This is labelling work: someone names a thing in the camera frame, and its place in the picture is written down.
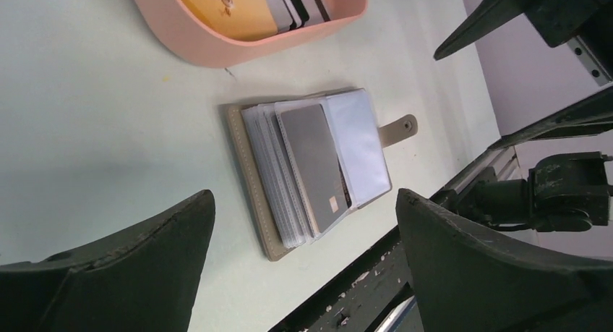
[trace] tabletop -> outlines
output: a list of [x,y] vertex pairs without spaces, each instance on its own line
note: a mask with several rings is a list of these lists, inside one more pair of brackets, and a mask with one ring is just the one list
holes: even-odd
[[[229,69],[164,48],[132,0],[0,0],[0,264],[39,261],[209,189],[213,238],[191,331],[267,331],[396,225],[395,191],[430,196],[497,140],[476,49],[435,62],[462,0],[369,0],[321,41]],[[385,149],[394,191],[269,262],[223,107],[366,88],[377,120],[417,136]]]

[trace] pink box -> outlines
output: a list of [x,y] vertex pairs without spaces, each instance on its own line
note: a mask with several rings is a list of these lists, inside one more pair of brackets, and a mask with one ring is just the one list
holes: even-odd
[[368,0],[327,0],[334,19],[260,41],[236,41],[200,22],[182,0],[135,0],[158,39],[182,59],[203,67],[226,68],[327,37],[366,12]]

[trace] yellow notebook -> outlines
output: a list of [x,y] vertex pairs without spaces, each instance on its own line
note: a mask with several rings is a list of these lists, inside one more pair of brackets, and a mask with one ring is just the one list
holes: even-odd
[[266,0],[182,0],[214,31],[240,41],[257,41],[277,34]]

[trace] open wallet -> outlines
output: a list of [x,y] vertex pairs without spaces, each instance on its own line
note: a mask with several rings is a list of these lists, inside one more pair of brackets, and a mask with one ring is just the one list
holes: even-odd
[[383,148],[418,129],[412,115],[378,127],[364,89],[232,105],[227,115],[271,261],[389,192]]

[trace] brown leather cover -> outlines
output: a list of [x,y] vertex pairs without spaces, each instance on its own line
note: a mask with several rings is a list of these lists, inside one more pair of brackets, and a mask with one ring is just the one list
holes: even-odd
[[[252,209],[255,213],[258,232],[268,260],[279,261],[283,256],[287,255],[292,249],[286,249],[283,246],[283,241],[277,231],[273,213],[270,210],[260,174],[257,171],[257,164],[243,116],[241,111],[257,104],[236,104],[228,107],[227,117],[228,126],[234,141],[236,155],[238,156],[247,189],[249,191],[249,199],[252,203]],[[417,133],[417,120],[413,115],[406,115],[397,121],[392,122],[387,126],[379,128],[381,143],[384,148],[394,145],[397,142],[414,136]]]

